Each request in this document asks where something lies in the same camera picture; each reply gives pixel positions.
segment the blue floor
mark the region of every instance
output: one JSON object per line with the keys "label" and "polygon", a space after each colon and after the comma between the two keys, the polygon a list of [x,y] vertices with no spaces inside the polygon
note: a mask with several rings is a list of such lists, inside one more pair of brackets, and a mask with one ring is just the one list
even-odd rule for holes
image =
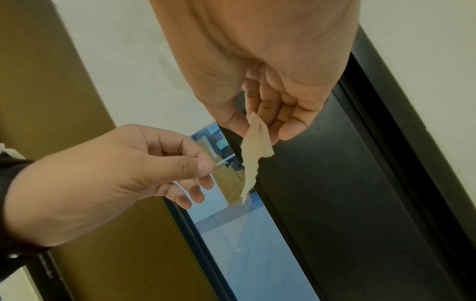
{"label": "blue floor", "polygon": [[197,228],[238,301],[319,300],[255,192],[219,214]]}

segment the glass pane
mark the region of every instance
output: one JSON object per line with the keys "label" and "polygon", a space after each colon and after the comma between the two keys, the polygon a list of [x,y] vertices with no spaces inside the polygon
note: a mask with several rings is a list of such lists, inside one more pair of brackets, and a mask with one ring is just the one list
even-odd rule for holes
{"label": "glass pane", "polygon": [[299,267],[258,194],[242,204],[244,170],[212,124],[192,136],[217,162],[215,186],[188,211],[238,301],[315,301]]}

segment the black sleeve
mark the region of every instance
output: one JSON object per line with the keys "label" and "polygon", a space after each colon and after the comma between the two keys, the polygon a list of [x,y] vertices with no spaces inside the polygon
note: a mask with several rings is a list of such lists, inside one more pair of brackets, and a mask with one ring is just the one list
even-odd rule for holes
{"label": "black sleeve", "polygon": [[3,206],[6,193],[13,179],[29,164],[31,161],[11,158],[5,153],[0,154],[0,281],[25,265],[38,253],[47,250],[47,248],[18,241],[5,229]]}

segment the thin paper scrap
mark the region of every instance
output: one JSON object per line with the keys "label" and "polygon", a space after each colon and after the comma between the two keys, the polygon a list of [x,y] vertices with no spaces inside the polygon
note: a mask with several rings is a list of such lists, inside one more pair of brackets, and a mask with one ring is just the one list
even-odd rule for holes
{"label": "thin paper scrap", "polygon": [[249,129],[241,143],[241,156],[244,165],[244,187],[241,193],[242,204],[246,202],[249,191],[256,184],[258,175],[258,160],[269,158],[274,155],[271,139],[269,138],[268,126],[256,113],[248,116]]}

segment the brown wall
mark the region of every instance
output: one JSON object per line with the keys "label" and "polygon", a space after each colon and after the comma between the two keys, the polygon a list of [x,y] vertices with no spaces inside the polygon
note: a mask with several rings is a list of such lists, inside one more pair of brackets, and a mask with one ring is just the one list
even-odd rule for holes
{"label": "brown wall", "polygon": [[[52,4],[0,1],[0,142],[28,158],[114,128]],[[52,251],[73,296],[216,300],[160,199]]]}

